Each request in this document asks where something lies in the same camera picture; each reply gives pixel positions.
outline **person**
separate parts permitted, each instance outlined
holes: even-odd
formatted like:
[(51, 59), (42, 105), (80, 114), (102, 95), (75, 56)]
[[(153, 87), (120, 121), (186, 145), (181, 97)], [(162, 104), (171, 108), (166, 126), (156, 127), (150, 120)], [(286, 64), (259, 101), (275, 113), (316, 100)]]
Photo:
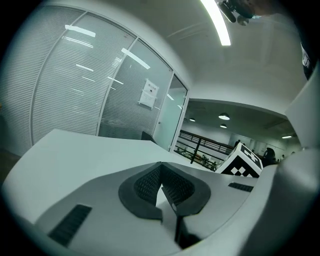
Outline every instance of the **person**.
[(236, 146), (239, 144), (240, 141), (241, 141), (241, 140), (238, 139), (238, 141), (236, 141), (236, 142), (234, 143), (234, 147), (236, 147)]
[(281, 14), (292, 18), (301, 41), (302, 65), (307, 79), (312, 75), (319, 58), (319, 36), (317, 8), (312, 2), (292, 0), (227, 0), (244, 19), (258, 19), (262, 16)]

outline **white paper sign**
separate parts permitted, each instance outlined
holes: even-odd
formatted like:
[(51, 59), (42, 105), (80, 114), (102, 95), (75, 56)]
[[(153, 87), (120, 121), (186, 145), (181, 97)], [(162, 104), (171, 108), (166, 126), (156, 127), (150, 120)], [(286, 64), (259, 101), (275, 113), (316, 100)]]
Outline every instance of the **white paper sign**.
[(144, 104), (150, 108), (153, 108), (157, 99), (158, 90), (159, 87), (147, 79), (142, 90), (139, 104)]

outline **desk surface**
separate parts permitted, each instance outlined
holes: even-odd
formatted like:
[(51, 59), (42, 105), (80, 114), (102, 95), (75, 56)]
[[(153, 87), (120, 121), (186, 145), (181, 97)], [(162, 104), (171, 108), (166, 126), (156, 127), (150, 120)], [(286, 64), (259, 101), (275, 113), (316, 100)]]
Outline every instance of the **desk surface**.
[(159, 161), (198, 168), (151, 141), (53, 130), (17, 162), (2, 191), (12, 210), (34, 224), (45, 210), (87, 181)]

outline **black and white marker board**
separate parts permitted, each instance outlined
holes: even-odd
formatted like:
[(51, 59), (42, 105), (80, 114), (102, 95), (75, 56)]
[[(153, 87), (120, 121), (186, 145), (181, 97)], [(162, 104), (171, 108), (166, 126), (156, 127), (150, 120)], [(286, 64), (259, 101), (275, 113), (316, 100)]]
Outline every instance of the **black and white marker board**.
[(215, 172), (258, 178), (262, 169), (263, 165), (260, 158), (249, 148), (239, 143)]

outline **horizontal blinds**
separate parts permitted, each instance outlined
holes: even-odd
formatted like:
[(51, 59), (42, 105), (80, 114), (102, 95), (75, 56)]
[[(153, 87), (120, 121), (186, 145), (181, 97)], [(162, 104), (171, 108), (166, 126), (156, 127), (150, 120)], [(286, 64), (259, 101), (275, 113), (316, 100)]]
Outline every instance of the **horizontal blinds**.
[[(139, 140), (142, 131), (154, 132), (173, 71), (139, 40), (130, 52), (133, 58), (125, 57), (106, 99), (99, 136)], [(147, 79), (159, 87), (153, 108), (138, 103)]]
[(30, 107), (40, 69), (55, 42), (82, 10), (58, 6), (35, 11), (20, 28), (1, 64), (3, 147), (22, 156), (31, 147)]
[(96, 135), (122, 49), (135, 39), (91, 14), (73, 26), (77, 29), (69, 29), (55, 45), (39, 77), (32, 113), (34, 143), (53, 129)]

